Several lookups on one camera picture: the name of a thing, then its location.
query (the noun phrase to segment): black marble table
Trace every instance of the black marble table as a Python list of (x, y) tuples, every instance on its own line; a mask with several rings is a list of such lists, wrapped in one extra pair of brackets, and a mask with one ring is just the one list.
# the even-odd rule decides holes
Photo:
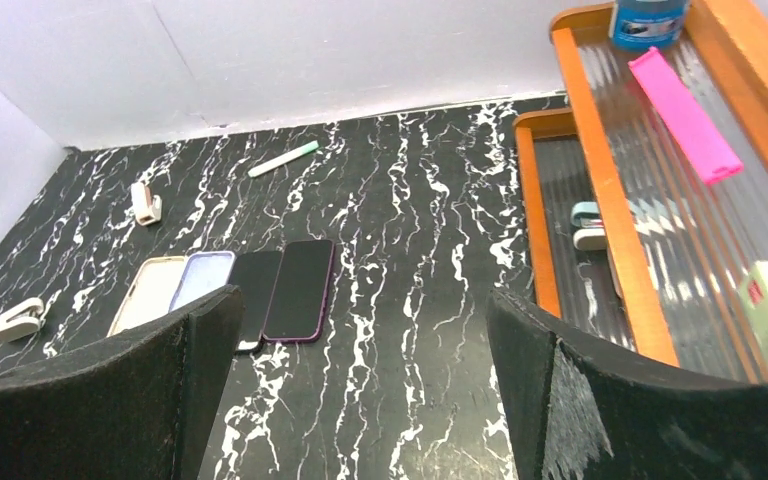
[[(105, 336), (147, 258), (337, 243), (322, 337), (234, 361), (201, 478), (515, 478), (485, 331), (530, 289), (511, 122), (562, 97), (72, 154), (0, 245), (0, 372)], [(321, 148), (249, 179), (257, 163)], [(163, 221), (135, 225), (148, 182)]]

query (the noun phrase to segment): pink object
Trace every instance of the pink object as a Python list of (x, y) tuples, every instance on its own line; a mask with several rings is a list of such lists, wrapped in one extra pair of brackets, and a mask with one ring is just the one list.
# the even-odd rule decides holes
[(628, 66), (706, 185), (743, 170), (743, 162), (657, 48), (651, 47)]

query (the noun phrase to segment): blue jar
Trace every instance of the blue jar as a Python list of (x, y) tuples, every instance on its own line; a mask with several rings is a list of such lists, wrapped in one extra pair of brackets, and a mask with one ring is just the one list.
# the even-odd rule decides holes
[(678, 39), (690, 0), (616, 0), (608, 35), (625, 50), (664, 48)]

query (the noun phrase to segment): white stapler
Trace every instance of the white stapler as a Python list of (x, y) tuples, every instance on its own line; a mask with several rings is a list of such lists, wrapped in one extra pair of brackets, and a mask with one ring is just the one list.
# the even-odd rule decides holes
[(22, 337), (32, 335), (40, 330), (45, 311), (42, 300), (29, 298), (0, 315), (0, 340), (12, 342)]
[(131, 202), (134, 204), (134, 218), (142, 226), (160, 221), (163, 201), (159, 195), (151, 196), (151, 190), (142, 182), (131, 185)]

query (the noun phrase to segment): phone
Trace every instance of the phone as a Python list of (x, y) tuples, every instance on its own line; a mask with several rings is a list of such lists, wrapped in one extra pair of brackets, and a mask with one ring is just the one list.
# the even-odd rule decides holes
[(168, 303), (169, 311), (223, 287), (234, 266), (234, 252), (197, 252), (187, 258), (178, 288)]
[(263, 337), (272, 342), (319, 338), (328, 299), (334, 242), (293, 242), (284, 249)]
[(107, 336), (166, 315), (186, 260), (185, 257), (155, 257), (143, 262), (113, 317)]
[(238, 255), (234, 262), (228, 283), (240, 288), (246, 305), (237, 353), (256, 352), (263, 344), (263, 326), (269, 315), (281, 257), (281, 252), (252, 252)]

